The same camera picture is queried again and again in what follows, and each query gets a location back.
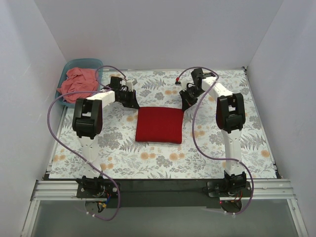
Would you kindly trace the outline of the dark red t shirt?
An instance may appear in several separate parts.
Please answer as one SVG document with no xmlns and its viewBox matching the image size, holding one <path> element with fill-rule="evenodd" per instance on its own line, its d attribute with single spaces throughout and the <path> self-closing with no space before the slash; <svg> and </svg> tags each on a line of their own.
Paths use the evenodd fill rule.
<svg viewBox="0 0 316 237">
<path fill-rule="evenodd" d="M 140 107 L 135 141 L 181 144 L 183 118 L 181 109 Z"/>
</svg>

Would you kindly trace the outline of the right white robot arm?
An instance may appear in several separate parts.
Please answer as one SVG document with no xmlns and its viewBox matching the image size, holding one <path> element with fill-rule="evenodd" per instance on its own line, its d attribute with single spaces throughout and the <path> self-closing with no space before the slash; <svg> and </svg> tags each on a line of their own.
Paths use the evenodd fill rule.
<svg viewBox="0 0 316 237">
<path fill-rule="evenodd" d="M 246 188 L 246 168 L 241 158 L 241 131 L 245 124 L 244 99 L 241 93 L 233 93 L 218 82 L 219 75 L 205 67 L 191 67 L 192 82 L 180 79 L 176 85 L 182 87 L 180 96 L 182 110 L 193 105 L 200 106 L 206 95 L 216 101 L 216 124 L 224 138 L 226 166 L 224 178 L 207 182 L 206 193 L 210 197 L 220 195 L 235 196 Z"/>
</svg>

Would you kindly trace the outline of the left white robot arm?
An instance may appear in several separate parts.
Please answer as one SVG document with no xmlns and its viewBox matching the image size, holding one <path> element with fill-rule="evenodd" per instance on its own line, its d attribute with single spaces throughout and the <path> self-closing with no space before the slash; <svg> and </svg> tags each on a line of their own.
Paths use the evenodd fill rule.
<svg viewBox="0 0 316 237">
<path fill-rule="evenodd" d="M 108 87 L 87 98 L 79 98 L 75 103 L 72 127 L 76 132 L 82 148 L 86 172 L 78 180 L 82 190 L 94 198 L 118 197 L 119 185 L 104 179 L 101 174 L 98 136 L 103 127 L 103 109 L 114 102 L 126 108 L 139 109 L 134 85 L 136 80 L 124 81 L 119 77 L 111 77 Z"/>
</svg>

